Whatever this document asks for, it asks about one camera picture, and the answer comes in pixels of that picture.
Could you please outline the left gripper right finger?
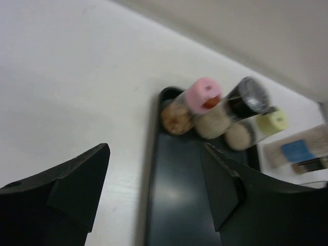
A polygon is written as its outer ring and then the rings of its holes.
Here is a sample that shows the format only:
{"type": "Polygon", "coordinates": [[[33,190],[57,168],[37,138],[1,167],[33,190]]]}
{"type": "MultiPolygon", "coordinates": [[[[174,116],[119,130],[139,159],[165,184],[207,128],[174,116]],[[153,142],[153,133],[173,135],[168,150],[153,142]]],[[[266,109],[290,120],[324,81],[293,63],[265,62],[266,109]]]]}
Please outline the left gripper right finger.
{"type": "Polygon", "coordinates": [[[327,188],[272,178],[208,143],[203,175],[223,245],[327,245],[327,188]]]}

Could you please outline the yellow cap spice bottle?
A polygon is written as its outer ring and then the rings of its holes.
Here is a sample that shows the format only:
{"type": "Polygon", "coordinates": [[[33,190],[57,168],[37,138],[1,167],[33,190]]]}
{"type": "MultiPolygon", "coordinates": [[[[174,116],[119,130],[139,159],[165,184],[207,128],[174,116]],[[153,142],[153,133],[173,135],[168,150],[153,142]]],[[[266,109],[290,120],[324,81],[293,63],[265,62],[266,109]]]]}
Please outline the yellow cap spice bottle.
{"type": "Polygon", "coordinates": [[[246,150],[262,140],[284,131],[288,127],[286,113],[277,106],[272,106],[265,114],[243,119],[230,126],[223,138],[234,151],[246,150]]]}

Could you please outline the pink cap spice bottle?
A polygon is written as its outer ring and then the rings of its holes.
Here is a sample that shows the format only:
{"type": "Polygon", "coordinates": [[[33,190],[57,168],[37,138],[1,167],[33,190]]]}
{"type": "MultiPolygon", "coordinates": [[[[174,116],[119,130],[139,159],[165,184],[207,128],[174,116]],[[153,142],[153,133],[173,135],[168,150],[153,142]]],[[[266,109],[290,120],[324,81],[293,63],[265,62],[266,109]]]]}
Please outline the pink cap spice bottle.
{"type": "Polygon", "coordinates": [[[183,135],[220,100],[219,84],[210,78],[200,78],[164,106],[160,113],[161,124],[168,133],[183,135]]]}

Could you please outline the black cap spice bottle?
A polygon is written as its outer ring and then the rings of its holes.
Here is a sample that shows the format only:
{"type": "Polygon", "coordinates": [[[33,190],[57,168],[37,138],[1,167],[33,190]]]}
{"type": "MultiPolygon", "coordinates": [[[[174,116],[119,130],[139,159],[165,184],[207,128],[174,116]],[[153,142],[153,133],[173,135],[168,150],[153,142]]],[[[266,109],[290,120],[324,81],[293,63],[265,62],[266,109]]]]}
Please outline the black cap spice bottle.
{"type": "Polygon", "coordinates": [[[299,175],[327,169],[327,156],[294,163],[292,164],[292,169],[299,175]]]}

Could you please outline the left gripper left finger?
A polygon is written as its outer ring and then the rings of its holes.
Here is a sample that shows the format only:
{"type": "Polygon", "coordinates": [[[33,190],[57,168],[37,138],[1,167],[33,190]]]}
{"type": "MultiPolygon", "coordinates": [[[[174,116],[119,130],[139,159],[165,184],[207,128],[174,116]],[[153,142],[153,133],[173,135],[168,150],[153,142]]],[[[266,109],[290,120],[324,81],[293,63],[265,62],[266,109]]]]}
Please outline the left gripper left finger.
{"type": "Polygon", "coordinates": [[[1,188],[1,245],[84,245],[110,159],[108,144],[1,188]]]}

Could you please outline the silver lid blue label jar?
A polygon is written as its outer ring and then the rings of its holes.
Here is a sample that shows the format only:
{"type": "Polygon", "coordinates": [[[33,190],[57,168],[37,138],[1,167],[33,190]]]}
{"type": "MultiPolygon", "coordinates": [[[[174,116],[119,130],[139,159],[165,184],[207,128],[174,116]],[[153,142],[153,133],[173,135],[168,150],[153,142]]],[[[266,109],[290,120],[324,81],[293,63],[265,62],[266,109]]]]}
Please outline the silver lid blue label jar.
{"type": "Polygon", "coordinates": [[[327,156],[327,126],[318,125],[266,144],[263,150],[272,168],[327,156]]]}

